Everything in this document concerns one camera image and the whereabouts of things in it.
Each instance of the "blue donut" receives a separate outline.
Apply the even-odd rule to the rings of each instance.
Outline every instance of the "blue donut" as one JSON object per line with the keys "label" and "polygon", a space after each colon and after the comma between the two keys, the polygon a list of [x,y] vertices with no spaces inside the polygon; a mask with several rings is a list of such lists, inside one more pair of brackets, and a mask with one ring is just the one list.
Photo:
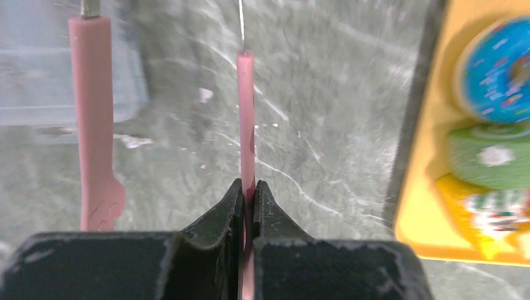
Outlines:
{"label": "blue donut", "polygon": [[530,72],[530,17],[497,23],[477,38],[456,69],[457,103],[490,123],[530,121],[529,78],[513,75],[514,66]]}

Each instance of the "metal rod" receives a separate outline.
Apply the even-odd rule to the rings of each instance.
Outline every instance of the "metal rod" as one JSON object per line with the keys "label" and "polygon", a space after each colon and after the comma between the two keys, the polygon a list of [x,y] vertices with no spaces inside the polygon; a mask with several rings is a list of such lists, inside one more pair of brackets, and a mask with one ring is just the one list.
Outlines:
{"label": "metal rod", "polygon": [[81,17],[92,19],[99,17],[100,0],[81,0]]}
{"label": "metal rod", "polygon": [[243,0],[239,0],[239,24],[241,26],[241,42],[242,48],[245,49],[245,19],[243,17]]}

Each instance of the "yellow box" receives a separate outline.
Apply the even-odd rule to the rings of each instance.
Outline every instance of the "yellow box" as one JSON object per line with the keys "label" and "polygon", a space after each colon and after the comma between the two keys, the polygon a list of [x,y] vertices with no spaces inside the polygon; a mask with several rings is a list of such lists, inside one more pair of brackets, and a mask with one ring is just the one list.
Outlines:
{"label": "yellow box", "polygon": [[496,21],[530,14],[529,0],[450,0],[431,66],[419,115],[409,168],[394,222],[396,238],[426,259],[530,266],[507,242],[499,254],[486,258],[456,229],[441,201],[435,180],[451,172],[446,134],[476,122],[458,110],[453,96],[453,71],[464,48]]}

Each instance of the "marble surface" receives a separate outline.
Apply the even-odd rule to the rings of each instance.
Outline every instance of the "marble surface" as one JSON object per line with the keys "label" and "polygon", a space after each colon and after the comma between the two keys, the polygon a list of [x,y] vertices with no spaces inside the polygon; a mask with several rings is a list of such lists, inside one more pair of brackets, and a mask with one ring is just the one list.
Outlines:
{"label": "marble surface", "polygon": [[[392,239],[442,1],[245,4],[258,178],[315,237]],[[237,1],[136,1],[134,15],[151,103],[115,131],[153,143],[115,143],[128,200],[117,228],[180,229],[239,174]],[[36,144],[32,130],[0,127],[0,266],[28,235],[79,226],[77,148]],[[436,299],[530,299],[530,269],[423,264]]]}

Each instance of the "pink handle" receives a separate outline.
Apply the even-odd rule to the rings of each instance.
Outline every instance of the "pink handle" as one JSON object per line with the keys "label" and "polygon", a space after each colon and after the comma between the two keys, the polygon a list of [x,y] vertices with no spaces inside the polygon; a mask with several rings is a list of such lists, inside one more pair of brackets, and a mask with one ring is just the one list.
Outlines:
{"label": "pink handle", "polygon": [[113,173],[111,20],[69,21],[81,161],[81,230],[112,231],[125,189]]}

